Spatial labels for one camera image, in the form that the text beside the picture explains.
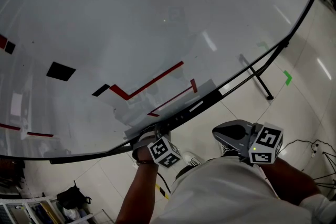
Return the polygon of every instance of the sneaker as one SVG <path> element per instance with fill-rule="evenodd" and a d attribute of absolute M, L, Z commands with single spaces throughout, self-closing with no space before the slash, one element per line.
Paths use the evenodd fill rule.
<path fill-rule="evenodd" d="M 182 154 L 184 162 L 190 166 L 198 166 L 201 162 L 191 152 L 185 152 Z"/>
<path fill-rule="evenodd" d="M 221 142 L 218 142 L 219 144 L 219 147 L 221 148 L 220 151 L 222 151 L 222 156 L 228 152 L 228 151 L 231 151 L 230 148 L 228 148 L 227 146 L 224 146 Z"/>

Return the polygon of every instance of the white shirt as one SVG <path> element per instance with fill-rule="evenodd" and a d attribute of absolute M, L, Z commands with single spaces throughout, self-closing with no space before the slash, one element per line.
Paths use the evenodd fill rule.
<path fill-rule="evenodd" d="M 257 165 L 223 157 L 179 177 L 164 212 L 152 223 L 330 223 L 335 217 L 336 202 L 325 196 L 292 205 L 277 198 Z"/>

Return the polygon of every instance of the black bag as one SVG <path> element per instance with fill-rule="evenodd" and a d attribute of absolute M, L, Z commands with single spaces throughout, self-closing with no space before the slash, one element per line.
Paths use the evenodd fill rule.
<path fill-rule="evenodd" d="M 62 193 L 57 194 L 58 203 L 65 209 L 73 209 L 75 207 L 82 208 L 84 203 L 91 204 L 91 198 L 85 197 L 79 188 L 75 185 Z"/>

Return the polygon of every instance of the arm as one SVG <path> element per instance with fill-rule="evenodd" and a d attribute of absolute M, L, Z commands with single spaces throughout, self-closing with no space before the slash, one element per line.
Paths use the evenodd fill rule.
<path fill-rule="evenodd" d="M 146 146 L 138 149 L 140 161 L 152 160 Z M 140 164 L 133 183 L 122 203 L 116 224 L 149 223 L 155 204 L 155 183 L 158 166 Z"/>
<path fill-rule="evenodd" d="M 310 176 L 280 158 L 277 158 L 273 164 L 260 167 L 279 198 L 291 204 L 298 206 L 305 198 L 321 193 Z"/>

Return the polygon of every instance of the green tape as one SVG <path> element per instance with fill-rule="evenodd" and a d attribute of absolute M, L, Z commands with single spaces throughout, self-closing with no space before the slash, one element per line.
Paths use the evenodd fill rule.
<path fill-rule="evenodd" d="M 286 80 L 286 85 L 288 86 L 289 83 L 292 81 L 292 76 L 287 72 L 287 70 L 284 71 L 286 77 L 287 77 L 287 80 Z"/>
<path fill-rule="evenodd" d="M 258 46 L 258 47 L 264 47 L 265 50 L 269 50 L 269 47 L 268 47 L 267 43 L 264 42 L 264 41 L 262 41 L 262 42 L 260 42 L 260 43 L 257 43 L 257 46 Z"/>

